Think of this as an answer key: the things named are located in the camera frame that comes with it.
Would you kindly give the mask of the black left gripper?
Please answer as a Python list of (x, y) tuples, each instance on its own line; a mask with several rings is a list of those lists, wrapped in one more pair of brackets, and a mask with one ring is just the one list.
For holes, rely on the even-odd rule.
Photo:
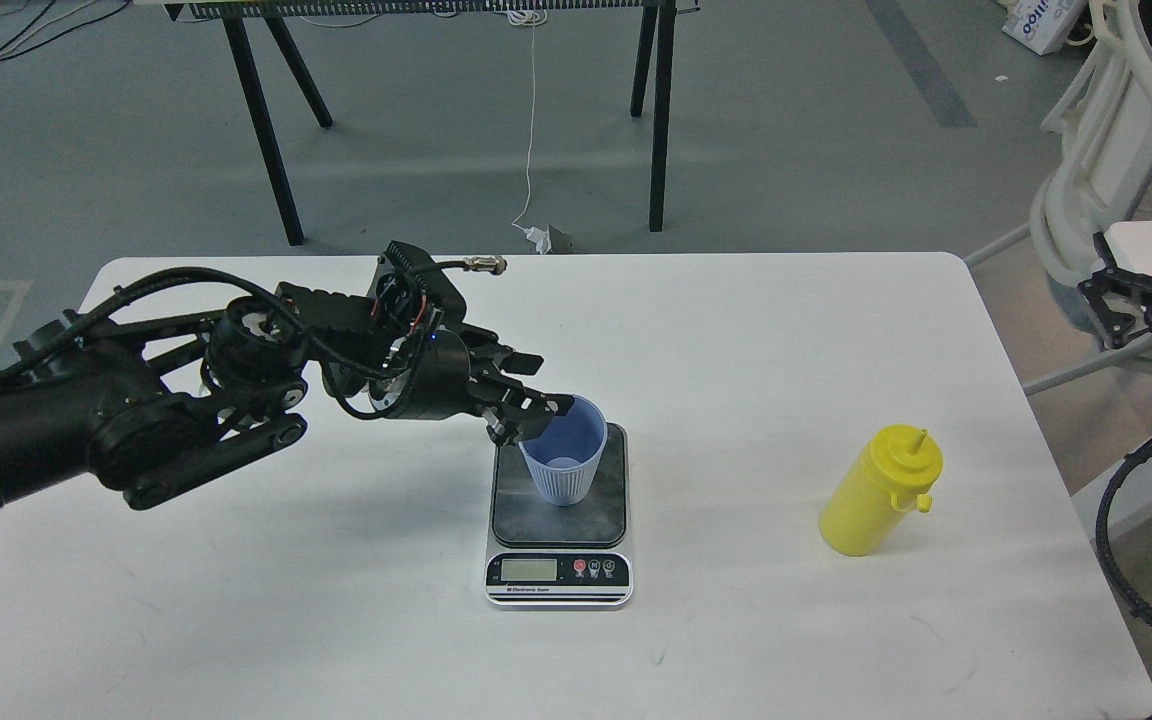
[(493, 331), (467, 325), (420, 333), (410, 369), (391, 381), (372, 382), (372, 410), (389, 419), (444, 420), (454, 415), (479, 416), (500, 447), (540, 437), (558, 416), (570, 414), (573, 395), (543, 393), (518, 376), (539, 373), (544, 357), (502, 344)]

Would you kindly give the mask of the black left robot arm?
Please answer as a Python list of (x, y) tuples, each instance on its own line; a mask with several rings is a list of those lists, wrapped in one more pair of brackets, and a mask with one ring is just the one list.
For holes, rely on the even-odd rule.
[(180, 266), (68, 311), (0, 370), (0, 509), (92, 473), (146, 510), (285, 450), (310, 364), (358, 420), (463, 414), (497, 446), (538, 438), (573, 396), (526, 387), (541, 357), (468, 325), (445, 270), (382, 258), (357, 296)]

